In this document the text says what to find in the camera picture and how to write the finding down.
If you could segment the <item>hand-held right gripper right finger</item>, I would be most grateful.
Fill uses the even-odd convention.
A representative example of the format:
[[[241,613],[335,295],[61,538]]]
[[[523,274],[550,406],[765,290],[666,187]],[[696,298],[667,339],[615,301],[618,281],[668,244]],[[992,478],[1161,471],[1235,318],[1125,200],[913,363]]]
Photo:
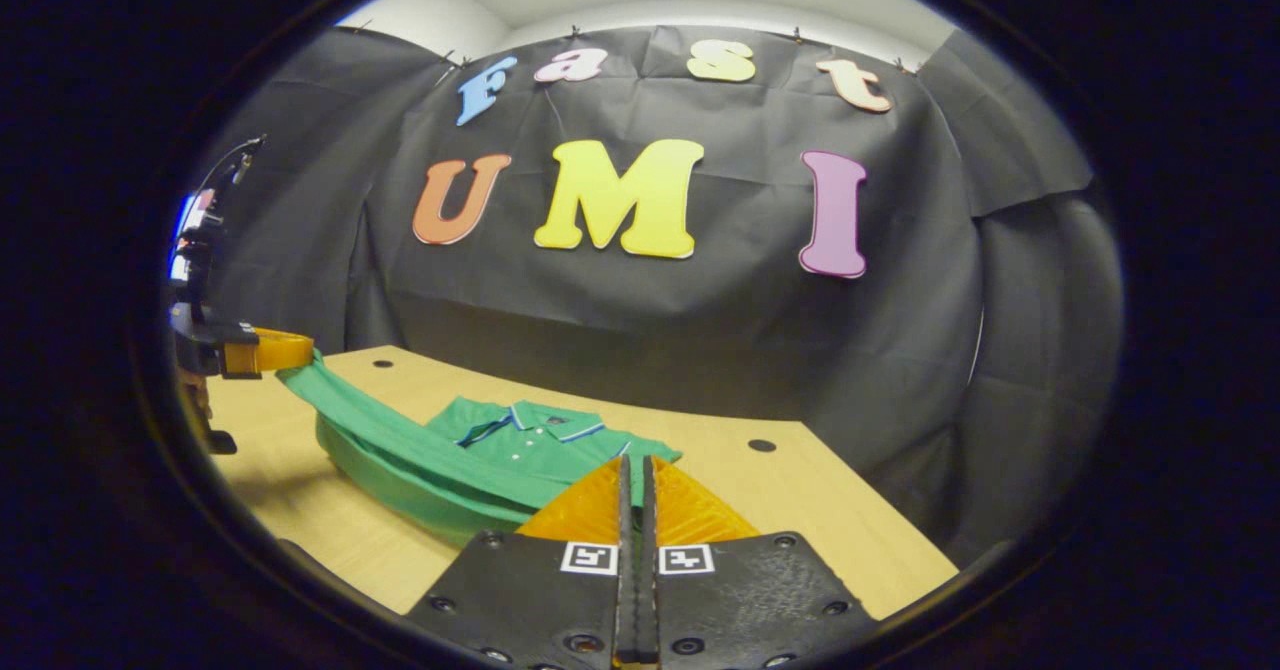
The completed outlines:
[[[797,532],[764,534],[672,462],[644,460],[640,661],[792,669],[876,620]]]

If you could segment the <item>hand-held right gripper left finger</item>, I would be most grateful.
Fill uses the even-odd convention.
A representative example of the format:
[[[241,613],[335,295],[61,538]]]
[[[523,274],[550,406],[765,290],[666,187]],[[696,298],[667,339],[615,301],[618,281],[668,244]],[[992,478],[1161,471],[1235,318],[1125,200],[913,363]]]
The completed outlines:
[[[503,669],[617,669],[631,521],[631,462],[621,456],[517,530],[479,532],[406,617]]]

